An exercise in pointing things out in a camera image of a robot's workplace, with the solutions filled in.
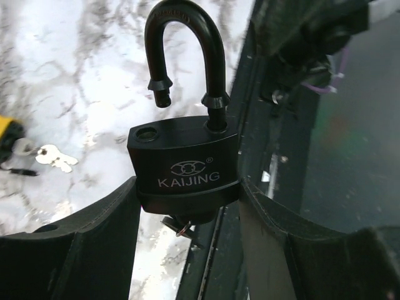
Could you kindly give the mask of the silver key bunch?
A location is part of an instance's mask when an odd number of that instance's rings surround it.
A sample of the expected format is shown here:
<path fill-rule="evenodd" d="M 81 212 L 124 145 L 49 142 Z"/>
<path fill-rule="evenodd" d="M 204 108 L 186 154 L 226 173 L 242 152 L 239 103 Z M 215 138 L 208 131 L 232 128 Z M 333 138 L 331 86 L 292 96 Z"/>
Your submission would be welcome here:
<path fill-rule="evenodd" d="M 57 146 L 35 146 L 34 142 L 26 137 L 16 140 L 12 146 L 12 153 L 17 156 L 34 156 L 37 163 L 59 168 L 64 173 L 70 173 L 72 167 L 78 163 L 75 157 L 63 154 Z"/>

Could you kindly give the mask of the black Kaijing padlock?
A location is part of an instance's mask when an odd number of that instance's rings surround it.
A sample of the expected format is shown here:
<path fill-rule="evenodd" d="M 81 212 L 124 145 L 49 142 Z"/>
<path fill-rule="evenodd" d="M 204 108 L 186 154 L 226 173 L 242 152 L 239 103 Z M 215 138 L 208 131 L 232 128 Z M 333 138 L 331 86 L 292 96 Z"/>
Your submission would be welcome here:
<path fill-rule="evenodd" d="M 236 122 L 226 114 L 226 60 L 211 17 L 192 1 L 161 1 L 146 21 L 144 42 L 150 73 L 148 89 L 156 106 L 171 105 L 164 57 L 164 30 L 171 22 L 187 26 L 204 57 L 205 116 L 176 117 L 133 127 L 127 149 L 136 173 L 142 208 L 172 219 L 177 227 L 211 221 L 219 208 L 238 199 Z"/>

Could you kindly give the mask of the yellow Opel padlock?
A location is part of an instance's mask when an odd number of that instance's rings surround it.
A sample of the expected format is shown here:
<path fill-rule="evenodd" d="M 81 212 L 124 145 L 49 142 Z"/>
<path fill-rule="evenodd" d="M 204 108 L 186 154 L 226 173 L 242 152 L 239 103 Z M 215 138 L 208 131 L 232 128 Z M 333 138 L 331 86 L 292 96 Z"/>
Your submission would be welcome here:
<path fill-rule="evenodd" d="M 39 173 L 34 170 L 5 165 L 14 156 L 36 156 L 38 149 L 34 141 L 26 137 L 24 125 L 19 120 L 1 115 L 1 171 L 22 176 L 38 176 Z"/>

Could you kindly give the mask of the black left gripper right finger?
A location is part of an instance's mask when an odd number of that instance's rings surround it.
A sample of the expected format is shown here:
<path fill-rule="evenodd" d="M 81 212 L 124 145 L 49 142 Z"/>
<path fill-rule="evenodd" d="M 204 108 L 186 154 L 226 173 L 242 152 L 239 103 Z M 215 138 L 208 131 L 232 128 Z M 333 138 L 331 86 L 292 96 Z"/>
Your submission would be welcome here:
<path fill-rule="evenodd" d="M 251 299 L 398 299 L 399 228 L 351 233 L 313 223 L 241 183 L 240 222 Z"/>

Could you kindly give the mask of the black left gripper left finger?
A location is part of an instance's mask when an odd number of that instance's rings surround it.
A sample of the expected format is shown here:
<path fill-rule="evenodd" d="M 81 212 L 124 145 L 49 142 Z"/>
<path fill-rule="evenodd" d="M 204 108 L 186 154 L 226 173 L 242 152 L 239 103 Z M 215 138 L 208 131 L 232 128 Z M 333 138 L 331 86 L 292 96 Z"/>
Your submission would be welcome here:
<path fill-rule="evenodd" d="M 128 299 L 141 212 L 135 181 L 32 233 L 1 237 L 1 299 Z"/>

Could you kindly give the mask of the black headed key bunch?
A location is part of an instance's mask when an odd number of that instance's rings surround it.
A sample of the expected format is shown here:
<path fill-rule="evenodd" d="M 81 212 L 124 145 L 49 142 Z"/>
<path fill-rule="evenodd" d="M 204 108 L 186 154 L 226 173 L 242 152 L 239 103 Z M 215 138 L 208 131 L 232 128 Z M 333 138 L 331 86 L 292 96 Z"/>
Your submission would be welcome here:
<path fill-rule="evenodd" d="M 176 237 L 184 237 L 190 239 L 193 244 L 199 248 L 203 249 L 204 246 L 198 241 L 195 232 L 191 229 L 191 221 L 183 224 L 178 220 L 176 216 L 165 216 L 161 221 L 165 226 L 175 232 Z"/>

